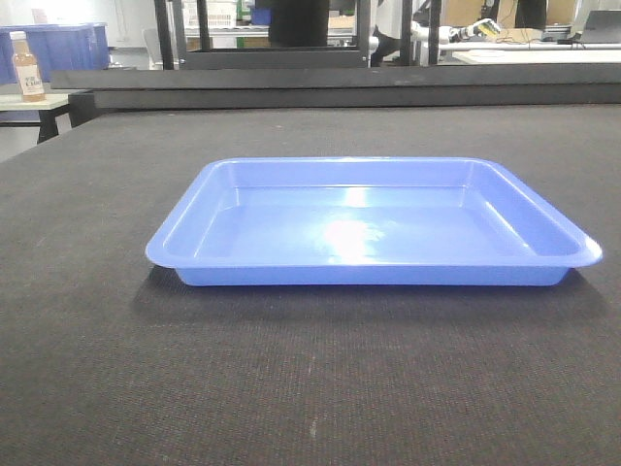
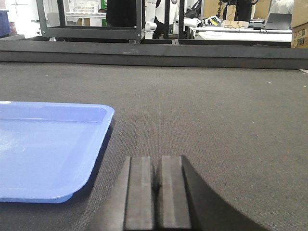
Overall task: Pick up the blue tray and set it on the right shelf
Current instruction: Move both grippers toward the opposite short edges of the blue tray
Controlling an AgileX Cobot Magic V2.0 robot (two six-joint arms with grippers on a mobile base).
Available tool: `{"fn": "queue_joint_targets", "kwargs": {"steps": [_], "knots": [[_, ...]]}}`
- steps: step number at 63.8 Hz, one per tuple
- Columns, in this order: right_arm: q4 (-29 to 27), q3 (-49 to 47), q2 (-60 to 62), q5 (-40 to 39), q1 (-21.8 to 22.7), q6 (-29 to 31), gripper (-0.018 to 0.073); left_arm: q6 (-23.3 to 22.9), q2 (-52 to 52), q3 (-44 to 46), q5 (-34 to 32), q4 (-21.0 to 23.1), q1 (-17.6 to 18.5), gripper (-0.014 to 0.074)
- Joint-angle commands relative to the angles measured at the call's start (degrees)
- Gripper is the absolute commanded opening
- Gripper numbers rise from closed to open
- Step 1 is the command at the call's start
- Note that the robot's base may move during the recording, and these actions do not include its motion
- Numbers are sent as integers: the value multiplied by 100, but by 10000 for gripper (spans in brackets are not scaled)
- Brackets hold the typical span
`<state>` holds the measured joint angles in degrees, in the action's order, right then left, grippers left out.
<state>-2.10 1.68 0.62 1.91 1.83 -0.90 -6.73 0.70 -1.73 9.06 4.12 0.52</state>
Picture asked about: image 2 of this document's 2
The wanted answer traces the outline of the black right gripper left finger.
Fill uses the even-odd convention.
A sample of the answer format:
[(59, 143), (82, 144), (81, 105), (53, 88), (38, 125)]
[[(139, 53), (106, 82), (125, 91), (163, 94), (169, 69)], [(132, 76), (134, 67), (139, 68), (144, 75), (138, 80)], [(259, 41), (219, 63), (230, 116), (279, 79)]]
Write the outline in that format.
[(154, 228), (154, 170), (148, 156), (127, 156), (108, 198), (88, 231), (151, 231)]

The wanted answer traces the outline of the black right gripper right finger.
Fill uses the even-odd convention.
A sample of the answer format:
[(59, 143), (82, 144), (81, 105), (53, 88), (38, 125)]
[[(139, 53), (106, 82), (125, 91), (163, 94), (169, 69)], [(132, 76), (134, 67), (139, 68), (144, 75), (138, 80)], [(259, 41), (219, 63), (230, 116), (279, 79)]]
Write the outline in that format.
[(219, 196), (185, 156), (162, 156), (156, 176), (159, 231), (264, 231)]

